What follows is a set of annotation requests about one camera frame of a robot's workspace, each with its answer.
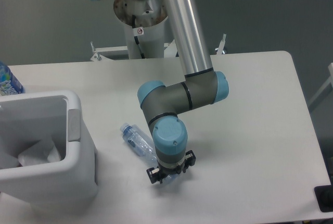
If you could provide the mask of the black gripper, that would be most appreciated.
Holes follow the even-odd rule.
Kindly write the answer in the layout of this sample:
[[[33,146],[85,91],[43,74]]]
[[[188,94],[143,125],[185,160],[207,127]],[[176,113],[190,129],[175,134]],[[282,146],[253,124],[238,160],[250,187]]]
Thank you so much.
[[[174,175],[185,173],[186,170],[195,165],[196,156],[192,150],[189,150],[185,153],[185,156],[177,162],[174,163],[166,163],[162,161],[159,157],[157,157],[158,167],[148,168],[146,170],[148,178],[152,184],[159,182],[163,183],[164,174],[166,175]]]

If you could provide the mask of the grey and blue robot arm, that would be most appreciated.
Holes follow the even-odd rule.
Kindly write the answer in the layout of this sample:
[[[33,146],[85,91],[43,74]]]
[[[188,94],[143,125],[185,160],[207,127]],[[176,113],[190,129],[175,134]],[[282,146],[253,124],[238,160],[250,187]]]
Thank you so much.
[[[194,0],[114,0],[113,11],[124,27],[130,59],[164,57],[164,24],[171,25],[184,79],[173,85],[148,81],[137,92],[157,160],[147,174],[151,183],[162,182],[196,162],[179,115],[226,99],[228,82],[213,68]]]

